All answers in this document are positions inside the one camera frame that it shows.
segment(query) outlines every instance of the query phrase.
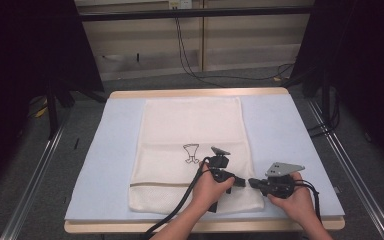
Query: white towel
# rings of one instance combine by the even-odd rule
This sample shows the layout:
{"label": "white towel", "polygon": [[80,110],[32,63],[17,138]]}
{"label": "white towel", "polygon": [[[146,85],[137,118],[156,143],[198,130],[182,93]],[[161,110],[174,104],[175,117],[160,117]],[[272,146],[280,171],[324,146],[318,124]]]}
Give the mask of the white towel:
{"label": "white towel", "polygon": [[[129,188],[134,211],[170,213],[192,181],[198,160],[214,156],[211,146],[231,153],[226,171],[245,180],[255,177],[239,98],[147,100],[139,134]],[[263,207],[261,193],[247,185],[224,194],[217,212]]]}

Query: human hand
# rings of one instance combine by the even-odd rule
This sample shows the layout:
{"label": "human hand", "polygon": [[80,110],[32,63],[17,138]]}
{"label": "human hand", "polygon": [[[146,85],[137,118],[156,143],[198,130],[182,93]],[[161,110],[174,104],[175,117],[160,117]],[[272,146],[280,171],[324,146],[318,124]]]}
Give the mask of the human hand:
{"label": "human hand", "polygon": [[[295,181],[302,180],[299,172],[290,175]],[[277,198],[271,194],[268,194],[268,198],[274,205],[282,208],[292,220],[301,225],[304,221],[312,219],[313,216],[316,217],[310,191],[306,187],[296,186],[294,193],[287,199]]]}
{"label": "human hand", "polygon": [[224,182],[218,183],[214,180],[207,164],[204,162],[200,164],[204,164],[202,168],[203,174],[193,188],[193,197],[189,206],[205,213],[213,203],[219,200],[227,189],[233,186],[235,178],[231,177]]}

